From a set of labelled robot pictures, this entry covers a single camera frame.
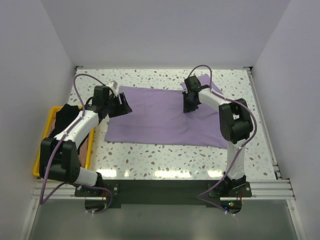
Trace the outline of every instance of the white wall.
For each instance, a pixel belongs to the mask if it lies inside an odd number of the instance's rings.
[[[42,0],[86,68],[248,67],[290,0]]]
[[[319,11],[319,0],[292,0],[253,68],[275,155],[310,240],[320,238]]]
[[[49,110],[71,89],[73,65],[40,0],[0,7],[0,239],[18,239]]]

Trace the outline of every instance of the yellow tray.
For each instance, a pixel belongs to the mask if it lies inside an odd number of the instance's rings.
[[[46,122],[46,126],[45,126],[45,130],[44,130],[42,139],[45,139],[47,137],[49,130],[50,130],[51,123],[55,119],[55,114],[61,108],[62,108],[62,106],[54,106],[53,108],[51,108],[50,115],[49,115],[48,121]],[[94,143],[94,136],[95,136],[95,129],[92,129],[89,133],[88,149],[87,149],[86,158],[85,158],[85,165],[84,165],[85,169],[88,169],[90,166],[91,149],[92,149],[92,145]],[[33,171],[32,171],[33,175],[35,175],[36,177],[40,176],[39,175],[39,163],[40,163],[40,149],[38,151],[38,155],[36,157],[36,161],[35,161],[35,164],[33,166]]]

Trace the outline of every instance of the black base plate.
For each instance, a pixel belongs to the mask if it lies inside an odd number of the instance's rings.
[[[113,203],[110,208],[121,208],[122,204],[152,204],[152,205],[207,205],[197,199],[197,196],[213,186],[217,180],[103,180],[105,188],[113,195]],[[222,205],[220,197],[237,197],[239,191],[242,197],[251,197],[250,184],[246,184],[237,191],[230,191],[228,196],[218,196],[210,192],[201,198]],[[75,190],[75,197],[100,197],[102,192],[88,192],[87,190]],[[90,205],[97,200],[86,200]]]

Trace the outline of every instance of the speckled white tabletop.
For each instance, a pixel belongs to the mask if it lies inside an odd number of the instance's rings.
[[[189,69],[78,69],[107,83],[130,87],[181,90],[180,83]],[[205,69],[197,76],[208,74]],[[246,146],[245,172],[248,180],[276,179],[257,105],[246,70],[213,70],[213,82],[230,98],[244,98],[258,121],[256,137]],[[93,79],[81,76],[76,85],[83,101],[93,95]],[[80,105],[74,89],[68,101]],[[192,179],[212,180],[223,175],[227,164],[227,150],[208,146],[182,146],[105,142],[109,118],[95,129],[90,170],[100,172],[104,179]]]

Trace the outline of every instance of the purple towel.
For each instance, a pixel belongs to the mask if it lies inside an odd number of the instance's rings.
[[[202,85],[210,81],[207,74],[198,79]],[[201,104],[184,113],[182,90],[120,86],[119,92],[124,92],[132,112],[110,119],[105,141],[227,148],[218,112]]]

